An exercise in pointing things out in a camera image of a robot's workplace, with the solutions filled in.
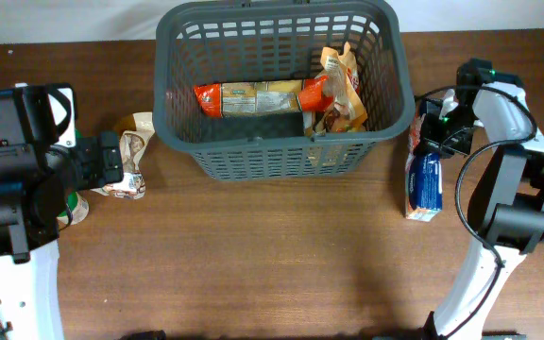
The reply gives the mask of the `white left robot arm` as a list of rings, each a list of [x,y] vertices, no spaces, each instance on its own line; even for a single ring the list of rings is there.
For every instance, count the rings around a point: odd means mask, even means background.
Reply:
[[[78,137],[68,83],[0,90],[0,339],[61,339],[61,213],[72,193],[122,181],[119,139]]]

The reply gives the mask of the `blue tissue pack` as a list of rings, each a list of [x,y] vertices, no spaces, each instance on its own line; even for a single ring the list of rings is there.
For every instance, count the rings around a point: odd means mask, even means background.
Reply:
[[[438,153],[427,151],[422,139],[427,116],[437,108],[429,101],[420,102],[408,134],[408,155],[405,163],[406,219],[430,222],[442,211],[442,167]]]

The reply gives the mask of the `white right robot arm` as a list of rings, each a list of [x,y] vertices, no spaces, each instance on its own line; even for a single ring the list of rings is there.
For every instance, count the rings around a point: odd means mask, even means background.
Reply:
[[[513,271],[544,243],[544,135],[521,79],[470,59],[453,85],[416,98],[410,147],[421,159],[466,156],[455,209],[470,244],[457,278],[430,312],[424,339],[481,339]]]

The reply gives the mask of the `beige coffee pouch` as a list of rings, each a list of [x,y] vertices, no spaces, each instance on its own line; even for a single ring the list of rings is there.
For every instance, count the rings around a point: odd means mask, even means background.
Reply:
[[[367,112],[360,98],[356,57],[348,42],[343,51],[324,47],[320,58],[323,70],[303,81],[306,104],[302,113],[306,137],[328,133],[366,132]]]

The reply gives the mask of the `orange spaghetti pack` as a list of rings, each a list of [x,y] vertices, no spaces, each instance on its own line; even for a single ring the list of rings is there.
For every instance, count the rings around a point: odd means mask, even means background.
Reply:
[[[325,93],[327,76],[262,82],[214,83],[194,87],[203,112],[212,118],[261,117],[323,111],[334,97]]]

